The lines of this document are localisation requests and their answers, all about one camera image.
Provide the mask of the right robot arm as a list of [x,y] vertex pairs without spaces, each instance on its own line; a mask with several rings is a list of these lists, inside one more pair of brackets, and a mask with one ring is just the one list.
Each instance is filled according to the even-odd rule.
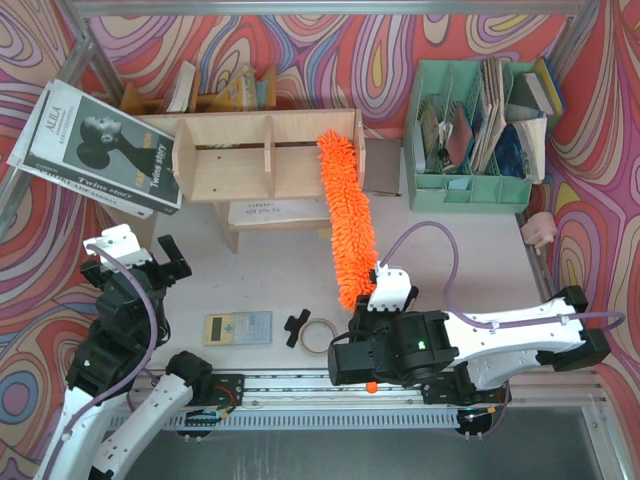
[[476,314],[380,311],[358,299],[346,333],[328,348],[335,386],[386,383],[420,388],[427,405],[472,406],[508,399],[508,381],[540,366],[592,367],[611,352],[605,332],[582,322],[588,302],[567,287],[523,310]]

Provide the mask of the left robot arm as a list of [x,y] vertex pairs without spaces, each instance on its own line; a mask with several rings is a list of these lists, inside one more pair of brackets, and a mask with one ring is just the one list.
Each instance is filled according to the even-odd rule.
[[172,236],[158,243],[165,263],[141,247],[126,224],[84,241],[92,258],[81,272],[100,291],[98,317],[74,353],[60,418],[37,478],[123,479],[180,409],[211,411],[220,424],[241,406],[243,375],[216,374],[208,362],[182,351],[124,423],[106,433],[154,351],[170,339],[167,290],[192,274]]

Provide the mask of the orange microfiber duster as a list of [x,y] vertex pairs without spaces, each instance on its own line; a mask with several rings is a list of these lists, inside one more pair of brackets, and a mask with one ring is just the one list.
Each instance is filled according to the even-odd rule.
[[352,313],[358,297],[373,291],[369,271],[375,266],[377,253],[369,199],[358,181],[352,142],[329,130],[318,138],[317,146],[321,150],[321,180],[332,229],[339,301]]

